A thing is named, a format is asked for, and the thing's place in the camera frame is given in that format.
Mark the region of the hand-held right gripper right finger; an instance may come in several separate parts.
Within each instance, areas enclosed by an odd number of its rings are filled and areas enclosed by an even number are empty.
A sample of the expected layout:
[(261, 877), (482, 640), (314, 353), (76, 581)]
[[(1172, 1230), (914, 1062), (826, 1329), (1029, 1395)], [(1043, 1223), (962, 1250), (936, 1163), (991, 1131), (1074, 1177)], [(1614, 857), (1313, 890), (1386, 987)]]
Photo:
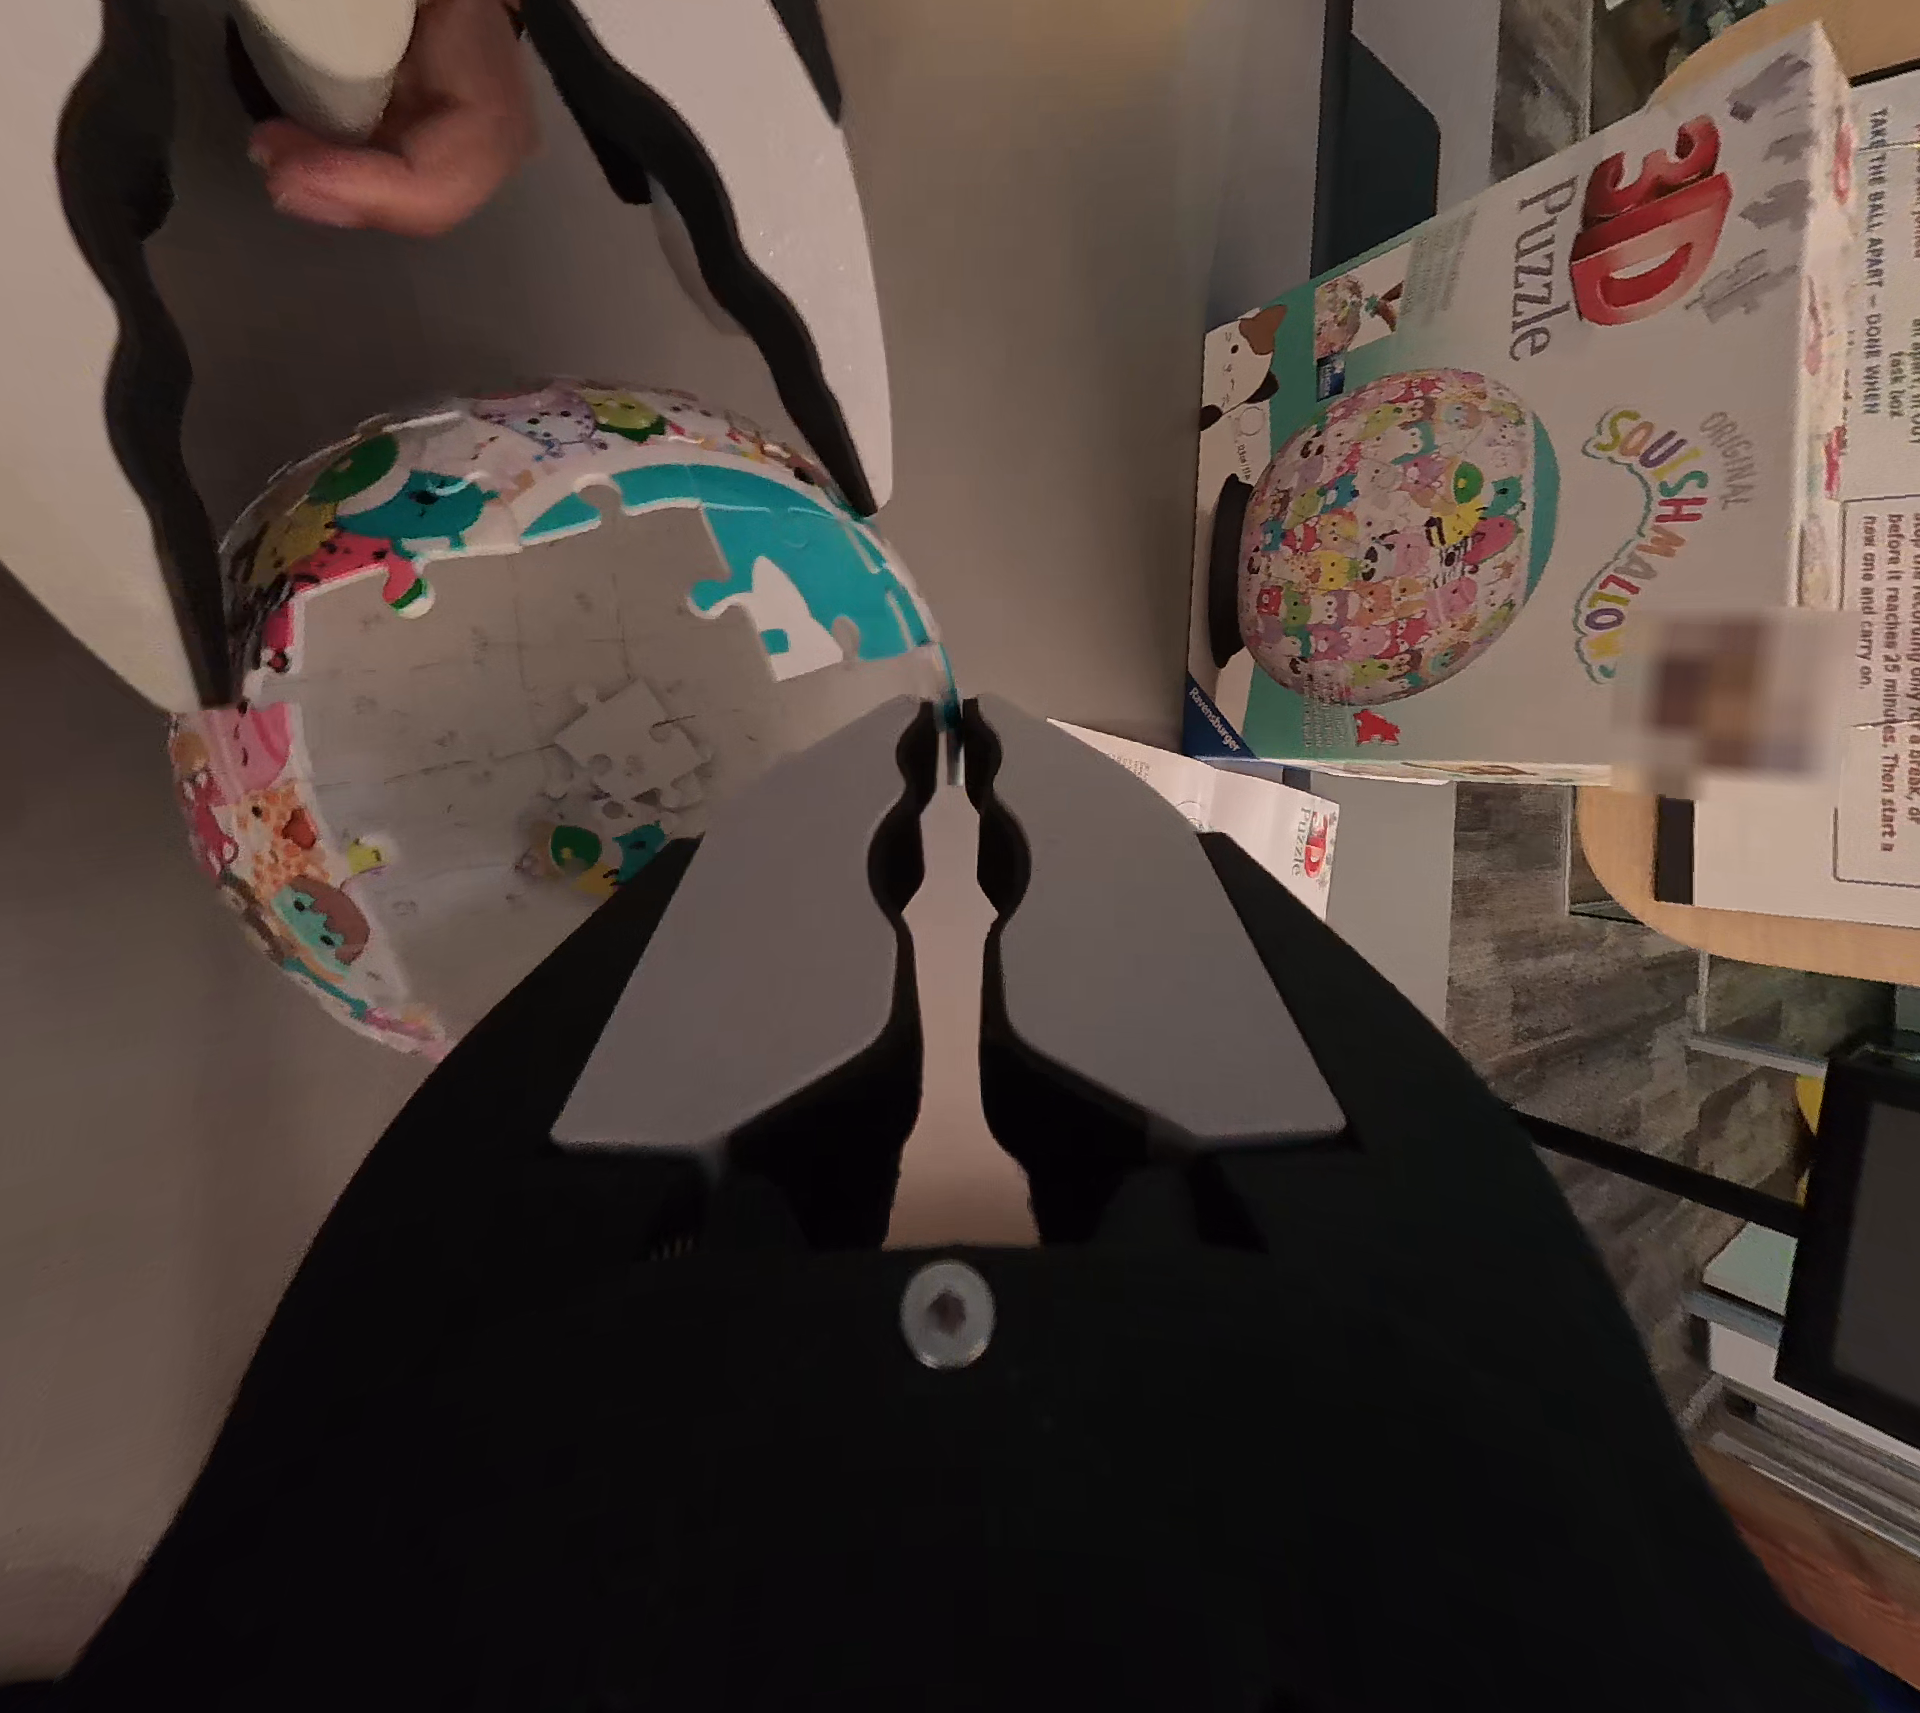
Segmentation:
[(1192, 1150), (1339, 1137), (1345, 1112), (1221, 885), (1145, 775), (997, 694), (965, 704), (985, 988), (1011, 1049)]

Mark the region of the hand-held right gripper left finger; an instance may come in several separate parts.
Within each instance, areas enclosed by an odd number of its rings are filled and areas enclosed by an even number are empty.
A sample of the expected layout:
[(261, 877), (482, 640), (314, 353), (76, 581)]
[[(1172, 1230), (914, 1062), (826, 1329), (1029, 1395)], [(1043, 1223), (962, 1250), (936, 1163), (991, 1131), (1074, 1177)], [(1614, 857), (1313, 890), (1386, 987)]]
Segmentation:
[(713, 1156), (918, 1019), (905, 909), (940, 715), (888, 698), (783, 757), (708, 825), (553, 1142)]

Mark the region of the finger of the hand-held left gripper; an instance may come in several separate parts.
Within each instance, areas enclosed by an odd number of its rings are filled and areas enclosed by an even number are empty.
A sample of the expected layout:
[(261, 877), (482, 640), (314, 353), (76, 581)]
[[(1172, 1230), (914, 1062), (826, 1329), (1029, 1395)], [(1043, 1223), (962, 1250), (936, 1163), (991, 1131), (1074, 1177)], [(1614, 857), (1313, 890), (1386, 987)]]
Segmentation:
[(522, 0), (522, 19), (611, 188), (668, 204), (806, 448), (872, 516), (892, 382), (819, 0)]
[(172, 204), (168, 25), (157, 0), (3, 0), (3, 36), (5, 570), (151, 704), (216, 706), (219, 543), (147, 258)]

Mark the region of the colourful puzzle ball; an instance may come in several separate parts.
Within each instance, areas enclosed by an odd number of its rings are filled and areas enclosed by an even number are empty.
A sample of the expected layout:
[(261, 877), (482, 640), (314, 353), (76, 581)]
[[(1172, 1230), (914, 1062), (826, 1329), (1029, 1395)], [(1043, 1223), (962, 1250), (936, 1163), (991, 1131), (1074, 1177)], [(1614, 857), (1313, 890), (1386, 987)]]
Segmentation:
[[(440, 1059), (589, 910), (765, 765), (957, 687), (897, 549), (819, 461), (668, 388), (548, 381), (378, 413), (219, 545), (232, 704), (170, 722), (190, 848), (324, 1013)], [(556, 749), (644, 678), (676, 795)]]

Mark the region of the upturned white puzzle piece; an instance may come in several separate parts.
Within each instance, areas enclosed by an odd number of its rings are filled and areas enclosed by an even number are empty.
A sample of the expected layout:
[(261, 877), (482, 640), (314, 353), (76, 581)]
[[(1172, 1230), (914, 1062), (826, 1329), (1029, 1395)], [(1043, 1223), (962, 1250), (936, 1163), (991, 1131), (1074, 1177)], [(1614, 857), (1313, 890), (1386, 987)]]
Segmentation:
[(699, 778), (705, 749), (644, 678), (608, 694), (576, 685), (573, 698), (576, 712), (556, 729), (553, 744), (592, 787), (638, 801)]

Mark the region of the puzzle ball cardboard box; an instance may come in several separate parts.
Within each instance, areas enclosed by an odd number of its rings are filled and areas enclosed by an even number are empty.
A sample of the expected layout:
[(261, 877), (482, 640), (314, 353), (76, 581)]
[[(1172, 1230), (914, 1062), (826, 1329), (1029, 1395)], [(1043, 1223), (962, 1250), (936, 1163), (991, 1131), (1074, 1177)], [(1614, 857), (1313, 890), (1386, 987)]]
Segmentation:
[(1214, 327), (1188, 757), (1606, 783), (1682, 615), (1835, 593), (1854, 95), (1725, 47)]

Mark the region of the person's left hand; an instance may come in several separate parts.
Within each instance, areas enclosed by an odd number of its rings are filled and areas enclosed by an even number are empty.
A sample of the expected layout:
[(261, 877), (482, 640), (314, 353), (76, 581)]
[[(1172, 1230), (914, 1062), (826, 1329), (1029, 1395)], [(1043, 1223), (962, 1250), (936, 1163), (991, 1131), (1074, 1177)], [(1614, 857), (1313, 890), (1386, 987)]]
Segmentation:
[(518, 44), (520, 0), (419, 0), (372, 142), (326, 142), (289, 118), (254, 128), (277, 212), (347, 231), (443, 237), (535, 154), (540, 120)]

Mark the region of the white instruction leaflet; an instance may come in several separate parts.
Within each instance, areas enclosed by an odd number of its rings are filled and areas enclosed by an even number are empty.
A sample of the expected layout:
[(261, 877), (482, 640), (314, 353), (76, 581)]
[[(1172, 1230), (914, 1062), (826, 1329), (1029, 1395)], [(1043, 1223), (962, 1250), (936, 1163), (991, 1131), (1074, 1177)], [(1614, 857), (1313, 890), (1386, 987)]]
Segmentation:
[(1339, 804), (1286, 780), (1241, 774), (1172, 749), (1153, 749), (1049, 718), (1074, 741), (1106, 754), (1188, 818), (1195, 832), (1222, 832), (1327, 919), (1339, 840)]

